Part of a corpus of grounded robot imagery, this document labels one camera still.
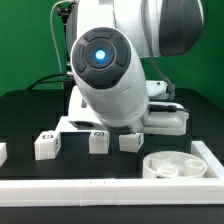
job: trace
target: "black table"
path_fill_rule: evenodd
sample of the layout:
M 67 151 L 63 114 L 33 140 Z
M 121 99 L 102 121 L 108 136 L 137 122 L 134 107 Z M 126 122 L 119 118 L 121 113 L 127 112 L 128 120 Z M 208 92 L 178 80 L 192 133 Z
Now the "black table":
M 69 94 L 62 90 L 12 91 L 0 98 L 0 142 L 8 159 L 0 180 L 139 178 L 145 155 L 162 150 L 190 152 L 202 140 L 224 162 L 224 112 L 197 92 L 177 89 L 175 102 L 192 111 L 184 136 L 145 135 L 139 153 L 119 151 L 111 136 L 108 155 L 89 155 L 89 134 L 62 133 L 55 160 L 35 161 L 33 143 L 42 131 L 54 130 L 67 114 Z M 0 208 L 1 223 L 223 223 L 224 205 L 97 206 Z

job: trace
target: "green wall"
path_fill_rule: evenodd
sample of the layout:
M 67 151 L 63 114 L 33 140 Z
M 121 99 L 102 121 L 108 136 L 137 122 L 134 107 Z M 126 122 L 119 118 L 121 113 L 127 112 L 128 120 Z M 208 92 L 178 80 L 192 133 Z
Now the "green wall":
M 42 76 L 58 72 L 50 34 L 49 15 L 56 0 L 0 1 L 0 95 L 24 89 Z M 186 55 L 158 58 L 176 87 L 194 89 L 224 109 L 224 1 L 203 0 L 204 32 Z M 55 17 L 56 35 L 63 53 L 63 29 Z M 159 79 L 148 59 L 143 66 L 147 79 Z M 60 88 L 47 85 L 45 88 Z

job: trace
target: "black cable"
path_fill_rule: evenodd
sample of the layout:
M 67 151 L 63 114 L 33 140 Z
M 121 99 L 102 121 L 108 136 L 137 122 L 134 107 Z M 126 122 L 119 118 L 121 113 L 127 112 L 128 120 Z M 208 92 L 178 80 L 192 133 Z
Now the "black cable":
M 68 80 L 56 80 L 56 81 L 46 81 L 46 82 L 37 82 L 35 84 L 32 85 L 32 89 L 37 86 L 37 85 L 42 85 L 42 84 L 49 84 L 49 83 L 57 83 L 57 82 L 73 82 L 73 79 L 68 79 Z
M 156 105 L 156 104 L 150 104 L 148 106 L 149 112 L 168 112 L 168 113 L 175 113 L 177 111 L 183 111 L 186 113 L 191 113 L 188 109 L 185 108 L 179 108 L 175 105 Z
M 32 90 L 36 85 L 39 85 L 40 82 L 42 82 L 44 80 L 47 80 L 47 79 L 51 79 L 51 78 L 55 78 L 55 77 L 60 77 L 60 76 L 67 76 L 67 73 L 66 72 L 62 72 L 62 73 L 56 73 L 56 74 L 44 76 L 44 77 L 38 79 L 33 84 L 29 85 L 26 89 L 27 90 Z

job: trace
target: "blue light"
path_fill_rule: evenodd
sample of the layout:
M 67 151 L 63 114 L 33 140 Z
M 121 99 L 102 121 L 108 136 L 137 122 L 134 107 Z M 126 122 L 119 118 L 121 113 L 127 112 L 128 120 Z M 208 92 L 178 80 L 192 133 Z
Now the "blue light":
M 103 51 L 103 50 L 98 50 L 98 51 L 95 53 L 95 56 L 96 56 L 96 59 L 97 59 L 97 60 L 103 60 L 103 59 L 105 59 L 105 57 L 106 57 L 106 53 L 105 53 L 105 51 Z

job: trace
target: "white cup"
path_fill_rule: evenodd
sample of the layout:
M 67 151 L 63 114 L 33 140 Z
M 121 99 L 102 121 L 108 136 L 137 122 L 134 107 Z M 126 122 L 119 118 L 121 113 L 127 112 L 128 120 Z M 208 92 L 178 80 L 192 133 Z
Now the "white cup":
M 174 167 L 160 167 L 157 170 L 157 178 L 171 178 L 177 176 L 178 170 Z
M 204 174 L 206 171 L 206 164 L 197 159 L 188 159 L 185 161 L 184 176 L 196 176 Z
M 170 166 L 171 158 L 166 152 L 157 152 L 151 155 L 151 168 L 157 171 L 161 167 Z

